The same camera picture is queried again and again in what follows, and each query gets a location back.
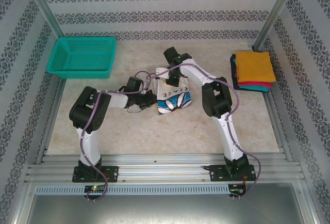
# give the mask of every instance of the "red cloth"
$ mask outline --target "red cloth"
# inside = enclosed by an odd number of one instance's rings
[[[258,81],[245,81],[238,82],[239,86],[264,86],[268,88],[272,88],[272,84],[270,82],[258,82]]]

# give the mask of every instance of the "folded cloth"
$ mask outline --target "folded cloth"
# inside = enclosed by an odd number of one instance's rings
[[[262,91],[262,92],[269,92],[268,87],[264,86],[239,86],[241,89],[246,89],[246,90],[255,90],[255,91]]]
[[[263,86],[267,88],[272,88],[272,84],[270,82],[259,82],[259,81],[245,81],[238,82],[239,86]]]
[[[275,82],[276,78],[268,52],[236,52],[238,82]]]
[[[249,88],[242,88],[240,86],[238,86],[238,82],[237,82],[237,78],[235,77],[236,74],[236,64],[235,64],[235,55],[232,55],[232,57],[230,58],[230,66],[231,66],[231,70],[232,70],[232,80],[233,80],[233,87],[235,90],[241,90],[241,91],[256,91],[256,92],[268,92],[269,89],[264,87],[264,88],[254,88],[252,87]]]

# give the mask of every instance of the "mesh basket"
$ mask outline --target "mesh basket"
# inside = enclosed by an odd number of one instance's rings
[[[113,37],[62,37],[55,43],[47,72],[61,78],[108,78],[115,45]]]

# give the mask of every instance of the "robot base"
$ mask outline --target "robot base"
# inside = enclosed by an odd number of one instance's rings
[[[205,170],[210,171],[211,182],[223,182],[223,181],[242,181],[246,176],[246,181],[255,181],[256,173],[253,165],[248,165],[242,174],[237,174],[234,177],[228,174],[226,165],[210,165],[205,166]]]
[[[108,179],[109,183],[116,183],[118,179],[118,166],[102,166],[102,160],[95,165]],[[83,164],[80,160],[74,168],[73,183],[103,183],[104,178],[91,166]]]

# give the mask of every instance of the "ventilated metal strip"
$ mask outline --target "ventilated metal strip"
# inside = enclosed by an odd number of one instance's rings
[[[83,185],[39,185],[39,196],[83,195]],[[106,195],[211,195],[229,194],[227,184],[196,185],[111,185]]]

